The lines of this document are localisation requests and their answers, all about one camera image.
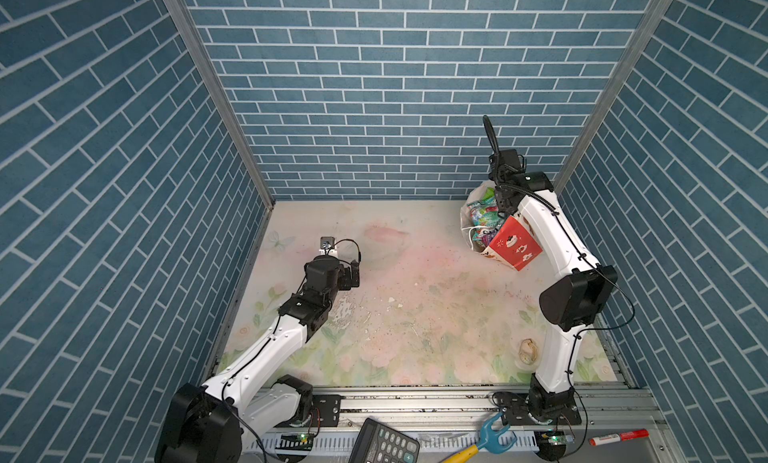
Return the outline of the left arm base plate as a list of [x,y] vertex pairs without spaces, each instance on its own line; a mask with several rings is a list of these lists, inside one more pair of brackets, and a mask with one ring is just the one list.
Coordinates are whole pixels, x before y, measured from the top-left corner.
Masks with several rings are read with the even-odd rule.
[[342,397],[339,394],[313,395],[312,402],[300,402],[297,413],[289,420],[280,422],[277,428],[325,428],[337,427],[341,413]]

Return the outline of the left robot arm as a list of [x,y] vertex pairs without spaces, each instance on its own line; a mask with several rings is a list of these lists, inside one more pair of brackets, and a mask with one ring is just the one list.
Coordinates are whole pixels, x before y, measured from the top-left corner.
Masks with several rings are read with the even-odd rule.
[[312,387],[286,375],[265,395],[273,373],[327,321],[336,296],[360,285],[360,262],[320,254],[278,309],[268,329],[243,354],[200,385],[186,383],[171,398],[154,459],[157,462],[236,462],[244,446],[260,444],[281,423],[306,420]]

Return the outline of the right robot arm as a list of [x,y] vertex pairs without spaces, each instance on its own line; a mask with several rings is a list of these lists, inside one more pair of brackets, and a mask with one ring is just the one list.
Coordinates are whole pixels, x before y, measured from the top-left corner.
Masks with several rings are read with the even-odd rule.
[[550,327],[527,397],[530,417],[546,424],[576,408],[572,374],[581,338],[603,310],[618,275],[580,240],[545,173],[527,172],[514,149],[495,149],[489,164],[504,223],[488,250],[518,271],[544,255],[554,274],[538,298]]

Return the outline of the red marker pen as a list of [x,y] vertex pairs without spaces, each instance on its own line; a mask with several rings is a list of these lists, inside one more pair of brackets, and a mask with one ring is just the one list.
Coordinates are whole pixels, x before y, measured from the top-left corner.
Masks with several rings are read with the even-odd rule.
[[602,446],[607,444],[614,444],[623,441],[630,441],[634,439],[643,439],[649,437],[649,431],[647,429],[632,430],[621,433],[612,433],[602,436],[596,436],[589,439],[591,446]]

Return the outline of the green snack packet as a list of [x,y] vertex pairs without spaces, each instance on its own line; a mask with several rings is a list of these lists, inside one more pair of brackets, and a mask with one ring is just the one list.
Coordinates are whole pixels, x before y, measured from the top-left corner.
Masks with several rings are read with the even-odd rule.
[[468,234],[474,243],[486,248],[505,222],[505,218],[499,213],[495,189],[486,188],[482,197],[468,203],[466,208],[471,220]]

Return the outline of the blue yellow clamp tool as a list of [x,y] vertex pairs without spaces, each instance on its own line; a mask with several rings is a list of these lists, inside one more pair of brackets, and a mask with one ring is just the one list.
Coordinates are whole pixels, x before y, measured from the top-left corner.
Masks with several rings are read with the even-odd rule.
[[499,412],[486,420],[480,427],[477,442],[444,460],[444,463],[466,463],[476,456],[481,450],[486,450],[491,454],[503,454],[510,450],[518,440],[515,434],[512,434],[510,440],[506,443],[501,441],[504,434],[509,430],[509,425],[502,425],[494,429],[493,425],[500,422],[504,417],[503,412]]

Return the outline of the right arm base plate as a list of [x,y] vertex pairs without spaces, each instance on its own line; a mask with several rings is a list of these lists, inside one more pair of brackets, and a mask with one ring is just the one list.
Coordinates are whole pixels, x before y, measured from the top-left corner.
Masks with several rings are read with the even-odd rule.
[[527,395],[499,391],[492,394],[491,401],[502,413],[505,425],[548,426],[565,423],[576,426],[583,423],[573,390],[561,393],[533,390]]

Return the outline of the beige shell sticker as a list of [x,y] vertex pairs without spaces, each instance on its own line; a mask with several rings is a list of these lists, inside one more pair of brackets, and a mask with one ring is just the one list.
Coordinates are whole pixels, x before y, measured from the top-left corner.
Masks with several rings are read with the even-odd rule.
[[532,338],[523,339],[518,347],[518,358],[525,366],[534,366],[539,358],[539,348]]

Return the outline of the red white paper bag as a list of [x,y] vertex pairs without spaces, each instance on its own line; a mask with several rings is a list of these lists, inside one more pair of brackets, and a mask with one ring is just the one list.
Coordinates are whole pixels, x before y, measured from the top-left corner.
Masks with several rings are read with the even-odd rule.
[[474,243],[468,234],[471,220],[466,205],[480,199],[488,187],[495,189],[495,184],[491,181],[485,181],[470,192],[465,204],[460,209],[460,229],[472,251],[498,260],[517,271],[522,271],[534,259],[543,254],[543,249],[534,238],[530,225],[520,214],[505,217],[499,212],[505,218],[505,222],[486,248]]

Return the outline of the aluminium front rail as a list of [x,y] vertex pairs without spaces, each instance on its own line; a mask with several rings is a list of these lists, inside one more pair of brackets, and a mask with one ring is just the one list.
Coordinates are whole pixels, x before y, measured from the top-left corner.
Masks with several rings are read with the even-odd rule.
[[[571,462],[590,456],[594,449],[589,439],[610,433],[647,429],[649,439],[659,442],[666,424],[658,405],[646,390],[628,389],[618,384],[573,386],[583,423],[538,426],[510,426],[501,441],[512,434],[517,443],[500,455],[511,458],[532,453],[542,462]],[[273,451],[263,451],[265,461],[297,462],[313,453],[345,450],[351,455],[360,428],[367,418],[375,419],[416,439],[420,444],[417,460],[424,450],[440,445],[447,458],[477,442],[481,425],[499,413],[492,403],[495,392],[527,395],[519,385],[349,387],[314,389],[312,396],[339,394],[342,397],[339,425],[325,428],[277,428],[262,434],[264,450],[269,432],[295,436],[294,445],[279,441]],[[637,443],[643,439],[630,440]]]

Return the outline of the black calculator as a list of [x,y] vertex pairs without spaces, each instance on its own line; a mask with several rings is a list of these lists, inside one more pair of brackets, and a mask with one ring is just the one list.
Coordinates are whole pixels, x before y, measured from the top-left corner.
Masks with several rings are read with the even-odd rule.
[[349,463],[415,463],[419,442],[375,419],[367,418],[355,440]]

